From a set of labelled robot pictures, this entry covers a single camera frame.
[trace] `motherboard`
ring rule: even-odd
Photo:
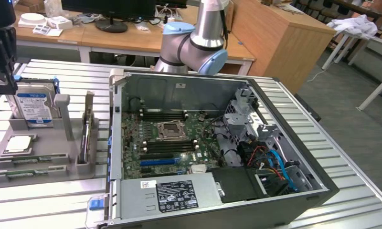
[[[123,113],[124,179],[206,172],[223,163],[214,120],[200,111]]]

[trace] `computer monitor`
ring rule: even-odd
[[[187,8],[187,0],[156,0],[156,5],[164,6],[170,8]]]
[[[154,19],[155,0],[61,0],[63,9],[83,13],[99,13],[108,20],[96,21],[96,27],[107,32],[124,32],[127,25],[116,19]]]

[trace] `white box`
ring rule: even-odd
[[[69,21],[63,16],[48,18],[47,22],[52,28],[59,29],[59,30],[71,29],[73,27],[72,21]]]

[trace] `white device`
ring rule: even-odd
[[[47,18],[37,13],[24,13],[21,14],[19,27],[35,28],[37,25],[47,25]]]
[[[63,16],[48,18],[48,25],[59,30],[71,29],[73,27],[72,21]]]

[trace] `cardboard box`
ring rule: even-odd
[[[15,9],[25,13],[36,13],[45,9],[44,0],[20,0]]]

